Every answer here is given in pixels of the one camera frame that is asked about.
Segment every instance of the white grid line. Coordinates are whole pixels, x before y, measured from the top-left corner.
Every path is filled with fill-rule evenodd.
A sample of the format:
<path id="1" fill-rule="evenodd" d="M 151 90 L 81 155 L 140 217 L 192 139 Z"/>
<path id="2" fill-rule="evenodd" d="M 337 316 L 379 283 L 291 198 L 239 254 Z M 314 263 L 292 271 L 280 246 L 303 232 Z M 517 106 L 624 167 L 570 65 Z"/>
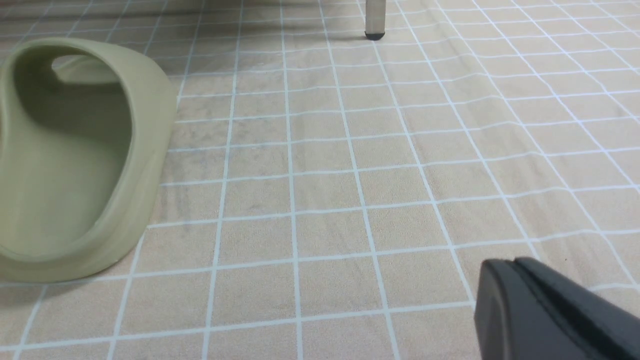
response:
<path id="1" fill-rule="evenodd" d="M 300 290 L 300 264 L 298 262 L 298 228 L 296 223 L 296 194 L 293 185 L 293 155 L 291 149 L 291 116 L 289 115 L 289 84 L 287 80 L 287 55 L 285 53 L 284 4 L 280 0 L 280 26 L 282 28 L 282 78 L 284 83 L 284 112 L 287 123 L 287 177 L 289 178 L 289 207 L 291 210 L 291 254 L 293 257 L 294 301 L 296 303 L 296 353 L 298 360 L 304 358 L 302 342 L 302 305 Z"/>
<path id="2" fill-rule="evenodd" d="M 42 286 L 42 290 L 40 291 L 40 295 L 31 309 L 31 314 L 29 314 L 29 318 L 27 319 L 27 324 L 24 326 L 24 330 L 22 332 L 22 336 L 20 337 L 20 345 L 15 348 L 15 352 L 13 353 L 13 360 L 19 360 L 22 351 L 25 350 L 27 345 L 27 339 L 29 338 L 29 332 L 31 331 L 31 326 L 33 326 L 33 320 L 36 318 L 36 314 L 38 310 L 40 310 L 40 305 L 44 299 L 45 294 L 47 293 L 47 289 L 49 285 Z"/>
<path id="3" fill-rule="evenodd" d="M 323 16 L 323 9 L 322 6 L 320 6 L 320 16 Z M 324 38 L 326 39 L 326 45 L 327 45 L 327 49 L 329 52 L 329 60 L 331 61 L 331 65 L 332 65 L 332 72 L 333 72 L 333 81 L 336 84 L 336 90 L 338 93 L 338 104 L 339 104 L 339 108 L 340 108 L 340 114 L 342 116 L 342 123 L 344 125 L 344 133 L 347 136 L 347 144 L 349 146 L 349 155 L 351 156 L 351 165 L 353 166 L 353 171 L 355 174 L 355 181 L 356 181 L 356 188 L 358 190 L 358 197 L 360 200 L 360 205 L 363 207 L 362 209 L 362 216 L 364 218 L 364 224 L 365 224 L 365 231 L 367 233 L 367 241 L 369 242 L 369 248 L 371 249 L 371 252 L 373 254 L 375 254 L 376 252 L 376 244 L 373 240 L 373 235 L 371 232 L 371 225 L 369 223 L 369 214 L 367 212 L 366 209 L 366 201 L 364 199 L 364 193 L 362 190 L 362 184 L 360 182 L 360 176 L 358 175 L 358 164 L 356 162 L 356 157 L 355 157 L 355 153 L 353 151 L 353 143 L 351 141 L 351 132 L 349 130 L 349 124 L 347 122 L 347 115 L 346 112 L 344 111 L 344 100 L 342 98 L 342 90 L 340 89 L 340 80 L 338 77 L 338 72 L 335 68 L 335 60 L 333 58 L 333 51 L 331 49 L 330 46 L 330 41 L 329 41 L 329 34 L 326 31 L 326 20 L 323 18 L 322 20 L 323 22 L 323 28 L 324 28 Z M 395 360 L 400 360 L 400 351 L 398 349 L 398 344 L 397 344 L 397 340 L 396 340 L 396 332 L 394 330 L 394 325 L 393 325 L 393 321 L 391 320 L 391 314 L 389 313 L 388 309 L 389 309 L 389 304 L 388 304 L 388 300 L 387 300 L 387 291 L 385 290 L 385 284 L 384 284 L 384 280 L 382 278 L 382 272 L 380 271 L 380 262 L 378 261 L 378 257 L 376 255 L 372 255 L 371 256 L 372 262 L 373 262 L 373 268 L 374 271 L 376 273 L 376 280 L 378 282 L 378 290 L 380 291 L 380 299 L 382 302 L 382 308 L 383 308 L 383 313 L 385 315 L 385 322 L 387 325 L 387 331 L 388 331 L 388 335 L 389 335 L 389 342 L 391 343 L 391 350 L 393 352 L 394 355 L 394 359 Z"/>
<path id="4" fill-rule="evenodd" d="M 185 70 L 185 76 L 184 79 L 182 80 L 182 84 L 180 86 L 180 94 L 178 95 L 178 99 L 180 99 L 182 97 L 183 91 L 184 91 L 184 85 L 186 83 L 187 80 L 187 76 L 186 74 L 189 72 L 189 66 L 191 65 L 191 57 L 194 53 L 195 50 L 195 46 L 196 46 L 196 41 L 198 39 L 198 32 L 200 30 L 200 25 L 201 25 L 201 21 L 202 21 L 202 15 L 204 14 L 204 10 L 207 4 L 207 0 L 202 0 L 202 9 L 200 10 L 200 15 L 198 16 L 198 25 L 196 26 L 196 32 L 194 34 L 193 37 L 193 43 L 191 44 L 191 51 L 189 52 L 189 63 L 187 65 L 187 69 Z M 236 40 L 236 58 L 235 58 L 235 63 L 234 63 L 234 78 L 233 78 L 233 84 L 232 84 L 232 89 L 233 89 L 233 94 L 231 97 L 231 103 L 229 106 L 229 118 L 231 119 L 229 121 L 228 124 L 228 128 L 227 128 L 227 148 L 225 149 L 225 163 L 224 163 L 224 169 L 223 169 L 223 182 L 222 182 L 222 188 L 220 190 L 220 205 L 218 208 L 218 226 L 216 228 L 216 243 L 214 246 L 214 253 L 213 253 L 213 269 L 211 270 L 211 278 L 210 278 L 210 285 L 209 285 L 209 297 L 207 299 L 207 318 L 205 319 L 205 324 L 207 326 L 207 328 L 210 328 L 211 322 L 212 322 L 212 318 L 213 318 L 213 311 L 214 311 L 214 301 L 215 301 L 215 294 L 216 294 L 216 277 L 217 277 L 217 265 L 218 265 L 218 261 L 220 260 L 220 242 L 221 242 L 221 238 L 222 238 L 222 224 L 220 223 L 220 219 L 223 218 L 224 216 L 224 210 L 225 210 L 225 201 L 226 201 L 226 196 L 227 196 L 227 177 L 228 177 L 228 171 L 229 171 L 229 157 L 230 157 L 230 153 L 231 153 L 231 138 L 232 138 L 232 132 L 233 132 L 233 118 L 234 118 L 234 111 L 235 111 L 235 107 L 236 107 L 236 88 L 237 88 L 237 68 L 238 68 L 238 63 L 239 63 L 239 58 L 240 58 L 240 54 L 239 54 L 239 50 L 240 50 L 240 33 L 242 31 L 242 19 L 243 19 L 243 11 L 244 11 L 244 0 L 240 1 L 240 14 L 238 17 L 238 29 L 237 29 L 237 40 Z M 207 360 L 207 358 L 209 357 L 209 339 L 211 337 L 211 333 L 209 331 L 205 331 L 204 332 L 204 339 L 202 342 L 202 360 Z"/>

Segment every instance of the floor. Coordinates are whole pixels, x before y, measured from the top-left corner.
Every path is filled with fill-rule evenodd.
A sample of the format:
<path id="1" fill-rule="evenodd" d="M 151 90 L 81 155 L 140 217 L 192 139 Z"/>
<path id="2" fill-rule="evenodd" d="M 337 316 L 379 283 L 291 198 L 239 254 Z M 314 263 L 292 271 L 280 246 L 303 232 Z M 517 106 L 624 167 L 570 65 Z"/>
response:
<path id="1" fill-rule="evenodd" d="M 0 359 L 478 359 L 485 258 L 640 315 L 640 1 L 3 0 L 179 90 L 150 225 L 89 279 L 0 282 Z"/>

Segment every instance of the beige floor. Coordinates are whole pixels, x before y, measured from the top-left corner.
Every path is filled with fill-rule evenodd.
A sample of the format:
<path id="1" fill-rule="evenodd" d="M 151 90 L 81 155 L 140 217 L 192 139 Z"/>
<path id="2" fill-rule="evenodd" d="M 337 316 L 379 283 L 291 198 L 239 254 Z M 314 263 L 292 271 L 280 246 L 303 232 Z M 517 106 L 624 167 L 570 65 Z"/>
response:
<path id="1" fill-rule="evenodd" d="M 0 284 L 0 359 L 477 359 L 479 265 L 532 256 L 640 315 L 640 1 L 12 0 L 180 90 L 121 263 Z"/>

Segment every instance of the square tile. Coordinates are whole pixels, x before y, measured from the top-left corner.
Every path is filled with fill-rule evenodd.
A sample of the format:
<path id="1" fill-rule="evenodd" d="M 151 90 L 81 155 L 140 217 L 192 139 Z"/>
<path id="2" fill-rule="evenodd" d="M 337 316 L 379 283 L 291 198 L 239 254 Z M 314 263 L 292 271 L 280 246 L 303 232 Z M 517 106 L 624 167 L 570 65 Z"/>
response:
<path id="1" fill-rule="evenodd" d="M 367 86 L 387 83 L 380 65 L 337 67 L 336 73 L 340 86 Z"/>
<path id="2" fill-rule="evenodd" d="M 370 257 L 300 263 L 302 316 L 382 308 Z"/>
<path id="3" fill-rule="evenodd" d="M 627 184 L 614 163 L 602 153 L 552 156 L 549 160 L 573 189 Z"/>
<path id="4" fill-rule="evenodd" d="M 444 83 L 444 87 L 452 102 L 474 101 L 483 97 L 500 95 L 496 87 L 491 84 L 488 76 L 478 74 L 447 81 Z"/>
<path id="5" fill-rule="evenodd" d="M 27 343 L 111 336 L 124 285 L 124 280 L 50 285 Z M 61 328 L 60 323 L 68 326 Z"/>
<path id="6" fill-rule="evenodd" d="M 602 230 L 638 228 L 640 194 L 636 189 L 579 192 L 576 196 Z"/>
<path id="7" fill-rule="evenodd" d="M 294 143 L 291 145 L 291 154 L 293 172 L 296 173 L 353 169 L 346 140 Z"/>
<path id="8" fill-rule="evenodd" d="M 463 38 L 502 38 L 493 24 L 456 24 L 455 28 Z"/>
<path id="9" fill-rule="evenodd" d="M 351 136 L 404 133 L 398 112 L 395 109 L 349 112 L 346 113 L 346 120 Z"/>
<path id="10" fill-rule="evenodd" d="M 632 67 L 640 67 L 640 49 L 617 49 L 615 53 Z"/>
<path id="11" fill-rule="evenodd" d="M 514 47 L 504 39 L 467 40 L 466 43 L 471 48 L 472 52 L 478 56 L 504 56 L 516 54 L 516 49 L 514 49 Z"/>
<path id="12" fill-rule="evenodd" d="M 409 133 L 462 128 L 451 105 L 412 106 L 401 112 Z"/>
<path id="13" fill-rule="evenodd" d="M 536 23 L 548 35 L 575 35 L 585 32 L 573 19 L 541 20 Z"/>
<path id="14" fill-rule="evenodd" d="M 518 76 L 515 78 L 497 78 L 493 80 L 495 86 L 507 99 L 515 97 L 550 96 L 547 84 L 537 76 Z"/>
<path id="15" fill-rule="evenodd" d="M 640 263 L 636 261 L 640 254 L 640 233 L 607 235 L 620 256 L 623 264 L 635 279 L 640 278 Z"/>
<path id="16" fill-rule="evenodd" d="M 566 14 L 559 6 L 533 6 L 522 9 L 533 20 L 565 19 Z"/>
<path id="17" fill-rule="evenodd" d="M 640 75 L 633 70 L 598 71 L 591 75 L 610 92 L 640 89 Z"/>
<path id="18" fill-rule="evenodd" d="M 278 54 L 278 53 L 239 53 L 238 54 L 238 71 L 280 70 L 282 68 L 283 68 L 282 54 Z"/>
<path id="19" fill-rule="evenodd" d="M 256 35 L 241 37 L 238 51 L 282 51 L 282 38 L 280 35 Z"/>
<path id="20" fill-rule="evenodd" d="M 220 265 L 289 259 L 291 256 L 289 217 L 222 223 Z"/>
<path id="21" fill-rule="evenodd" d="M 561 53 L 549 38 L 512 38 L 509 41 L 520 54 Z"/>
<path id="22" fill-rule="evenodd" d="M 292 115 L 291 140 L 344 138 L 344 121 L 339 112 Z"/>
<path id="23" fill-rule="evenodd" d="M 564 187 L 554 169 L 540 155 L 489 161 L 488 166 L 507 195 Z"/>
<path id="24" fill-rule="evenodd" d="M 418 168 L 363 171 L 360 182 L 367 205 L 429 200 Z"/>
<path id="25" fill-rule="evenodd" d="M 229 178 L 288 173 L 289 154 L 286 145 L 233 147 L 229 152 Z"/>
<path id="26" fill-rule="evenodd" d="M 272 91 L 284 91 L 284 71 L 236 73 L 236 93 Z"/>
<path id="27" fill-rule="evenodd" d="M 216 331 L 211 333 L 208 356 L 212 360 L 295 360 L 296 344 L 296 326 L 292 323 Z"/>
<path id="28" fill-rule="evenodd" d="M 598 149 L 589 134 L 576 123 L 531 126 L 529 133 L 546 154 Z"/>
<path id="29" fill-rule="evenodd" d="M 628 283 L 611 248 L 597 234 L 580 234 L 535 243 L 540 260 L 588 288 Z"/>
<path id="30" fill-rule="evenodd" d="M 394 105 L 393 96 L 387 85 L 343 88 L 340 92 L 345 110 L 363 110 Z"/>
<path id="31" fill-rule="evenodd" d="M 232 145 L 287 141 L 287 121 L 284 117 L 234 120 L 232 126 Z"/>
<path id="32" fill-rule="evenodd" d="M 353 173 L 296 175 L 296 210 L 355 208 L 360 206 Z"/>
<path id="33" fill-rule="evenodd" d="M 289 92 L 289 113 L 332 110 L 340 110 L 338 91 L 334 88 L 313 88 Z"/>
<path id="34" fill-rule="evenodd" d="M 610 17 L 600 17 L 592 19 L 576 19 L 578 24 L 587 29 L 588 32 L 596 33 L 608 33 L 610 31 L 625 31 L 626 28 L 622 26 L 616 19 Z"/>
<path id="35" fill-rule="evenodd" d="M 594 121 L 584 124 L 605 149 L 620 149 L 640 145 L 640 124 L 634 119 Z"/>
<path id="36" fill-rule="evenodd" d="M 580 71 L 576 61 L 567 54 L 527 55 L 525 60 L 538 73 Z"/>
<path id="37" fill-rule="evenodd" d="M 163 338 L 120 340 L 116 343 L 114 360 L 183 359 L 202 357 L 202 335 L 178 335 Z"/>
<path id="38" fill-rule="evenodd" d="M 558 95 L 575 95 L 601 92 L 602 87 L 589 75 L 580 72 L 574 74 L 542 75 Z"/>
<path id="39" fill-rule="evenodd" d="M 362 211 L 296 216 L 298 255 L 301 258 L 369 252 Z"/>
<path id="40" fill-rule="evenodd" d="M 501 122 L 517 122 L 507 102 L 498 97 L 456 104 L 456 109 L 467 129 L 496 125 Z"/>
<path id="41" fill-rule="evenodd" d="M 315 69 L 289 69 L 287 71 L 287 87 L 291 90 L 305 90 L 317 86 L 336 86 L 331 67 Z"/>
<path id="42" fill-rule="evenodd" d="M 161 182 L 217 180 L 224 169 L 224 149 L 169 152 L 164 158 Z"/>
<path id="43" fill-rule="evenodd" d="M 388 334 L 383 315 L 303 322 L 305 359 L 391 359 Z"/>
<path id="44" fill-rule="evenodd" d="M 625 111 L 608 95 L 581 95 L 560 98 L 579 120 L 620 117 Z"/>
<path id="45" fill-rule="evenodd" d="M 571 114 L 555 97 L 510 100 L 509 103 L 524 124 L 573 121 Z"/>
<path id="46" fill-rule="evenodd" d="M 591 34 L 556 35 L 553 39 L 562 50 L 568 53 L 575 51 L 604 50 L 607 48 Z"/>
<path id="47" fill-rule="evenodd" d="M 217 224 L 147 229 L 136 272 L 205 268 L 213 264 Z"/>
<path id="48" fill-rule="evenodd" d="M 438 83 L 393 84 L 398 106 L 446 104 L 447 98 Z"/>
<path id="49" fill-rule="evenodd" d="M 290 211 L 289 179 L 286 177 L 227 183 L 225 217 L 250 217 Z"/>
<path id="50" fill-rule="evenodd" d="M 407 136 L 354 139 L 351 143 L 359 169 L 415 164 Z"/>
<path id="51" fill-rule="evenodd" d="M 295 316 L 291 264 L 218 270 L 213 300 L 214 326 Z"/>
<path id="52" fill-rule="evenodd" d="M 284 110 L 284 93 L 236 95 L 235 117 L 281 115 Z"/>
<path id="53" fill-rule="evenodd" d="M 537 151 L 525 130 L 514 124 L 473 131 L 471 137 L 485 159 Z"/>
<path id="54" fill-rule="evenodd" d="M 120 334 L 203 327 L 211 273 L 134 279 Z"/>
<path id="55" fill-rule="evenodd" d="M 244 68 L 238 65 L 238 74 Z M 207 73 L 232 75 L 236 70 L 236 54 L 223 53 L 213 55 L 192 55 L 189 63 L 189 74 Z"/>
<path id="56" fill-rule="evenodd" d="M 424 172 L 436 200 L 498 195 L 489 173 L 479 161 L 430 165 Z"/>
<path id="57" fill-rule="evenodd" d="M 320 45 L 317 49 L 305 51 L 287 52 L 285 58 L 287 60 L 288 69 L 307 69 L 310 67 L 331 66 L 331 57 L 325 45 Z"/>
<path id="58" fill-rule="evenodd" d="M 22 360 L 85 360 L 107 358 L 109 343 L 67 345 L 52 348 L 34 348 L 20 354 Z"/>
<path id="59" fill-rule="evenodd" d="M 467 294 L 448 250 L 379 256 L 389 307 L 466 301 Z"/>
<path id="60" fill-rule="evenodd" d="M 566 191 L 520 196 L 509 203 L 531 238 L 593 228 L 580 204 Z"/>
<path id="61" fill-rule="evenodd" d="M 229 118 L 231 96 L 191 97 L 178 104 L 178 120 L 213 120 Z"/>
<path id="62" fill-rule="evenodd" d="M 597 4 L 570 4 L 562 6 L 572 17 L 605 17 L 607 13 L 602 11 Z"/>
<path id="63" fill-rule="evenodd" d="M 640 184 L 640 150 L 612 152 L 610 155 L 631 181 Z"/>
<path id="64" fill-rule="evenodd" d="M 493 22 L 528 20 L 526 13 L 519 8 L 483 9 L 486 16 Z"/>
<path id="65" fill-rule="evenodd" d="M 509 243 L 499 245 L 483 245 L 465 247 L 456 250 L 462 272 L 465 274 L 474 296 L 478 293 L 480 268 L 485 259 L 513 260 L 520 256 L 533 257 L 531 249 L 526 243 Z"/>
<path id="66" fill-rule="evenodd" d="M 36 300 L 42 292 L 41 286 L 7 286 L 0 288 L 0 345 L 18 345 L 27 325 Z"/>
<path id="67" fill-rule="evenodd" d="M 640 38 L 637 37 L 636 33 L 631 31 L 625 33 L 598 34 L 597 37 L 605 43 L 603 47 L 613 49 L 637 49 L 640 47 Z"/>
<path id="68" fill-rule="evenodd" d="M 503 200 L 452 201 L 438 208 L 454 244 L 522 236 Z"/>
<path id="69" fill-rule="evenodd" d="M 386 63 L 385 70 L 389 81 L 392 83 L 435 81 L 436 77 L 429 63 Z"/>
<path id="70" fill-rule="evenodd" d="M 507 56 L 503 58 L 483 58 L 480 59 L 489 75 L 512 76 L 531 74 L 531 69 L 523 59 L 517 56 Z"/>
<path id="71" fill-rule="evenodd" d="M 480 358 L 471 307 L 396 313 L 391 319 L 403 359 Z"/>
<path id="72" fill-rule="evenodd" d="M 623 92 L 621 94 L 614 94 L 612 95 L 612 97 L 616 102 L 620 103 L 620 107 L 623 109 L 624 113 L 628 113 L 633 117 L 640 117 L 640 104 L 638 104 L 637 101 L 637 96 L 638 94 L 640 94 L 640 91 L 638 90 L 640 89 L 635 88 L 636 84 L 634 83 L 626 85 L 624 83 L 618 83 L 613 86 L 618 86 L 620 88 L 628 86 L 629 88 L 633 88 L 632 91 L 634 92 Z"/>
<path id="73" fill-rule="evenodd" d="M 336 5 L 339 7 L 346 6 L 346 3 Z M 383 47 L 377 47 L 380 52 L 383 51 Z M 339 47 L 332 49 L 333 61 L 336 65 L 336 70 L 339 67 L 350 67 L 351 65 L 377 65 L 380 66 L 378 61 L 378 55 L 376 54 L 376 48 L 373 46 L 365 47 Z"/>
<path id="74" fill-rule="evenodd" d="M 533 21 L 499 22 L 496 26 L 505 37 L 536 37 L 544 35 Z"/>
<path id="75" fill-rule="evenodd" d="M 432 205 L 369 209 L 377 251 L 446 245 Z"/>
<path id="76" fill-rule="evenodd" d="M 169 149 L 196 149 L 224 146 L 227 143 L 226 120 L 184 122 L 173 125 Z"/>
<path id="77" fill-rule="evenodd" d="M 421 44 L 420 47 L 424 50 L 426 57 L 433 61 L 445 61 L 446 59 L 451 59 L 455 56 L 459 56 L 460 54 L 473 54 L 474 51 L 487 53 L 489 50 L 485 49 L 482 44 L 484 42 L 493 42 L 499 40 L 467 40 L 464 41 L 460 38 L 450 38 L 449 41 L 446 42 L 437 42 L 433 44 Z M 467 42 L 473 42 L 476 46 L 475 48 L 470 47 L 471 44 L 467 45 Z M 492 49 L 496 49 L 497 51 L 505 51 L 504 47 L 502 47 L 502 43 L 493 44 L 489 43 L 489 46 Z M 388 58 L 399 59 L 403 61 L 408 61 L 408 59 L 401 58 L 399 54 L 395 54 L 394 56 L 389 55 Z M 424 60 L 425 56 L 422 54 L 422 51 L 416 52 L 415 55 L 412 56 L 415 61 Z"/>
<path id="78" fill-rule="evenodd" d="M 151 224 L 218 217 L 222 184 L 160 186 Z"/>

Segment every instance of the grid pattern floor mat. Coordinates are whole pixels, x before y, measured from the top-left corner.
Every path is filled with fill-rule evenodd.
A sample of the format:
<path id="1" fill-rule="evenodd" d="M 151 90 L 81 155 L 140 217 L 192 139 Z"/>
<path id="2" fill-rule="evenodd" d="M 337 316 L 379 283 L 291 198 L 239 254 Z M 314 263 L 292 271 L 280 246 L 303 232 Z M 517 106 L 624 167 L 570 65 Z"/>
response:
<path id="1" fill-rule="evenodd" d="M 640 315 L 640 1 L 22 0 L 155 59 L 179 118 L 150 225 L 89 279 L 0 282 L 0 359 L 478 359 L 480 262 Z"/>

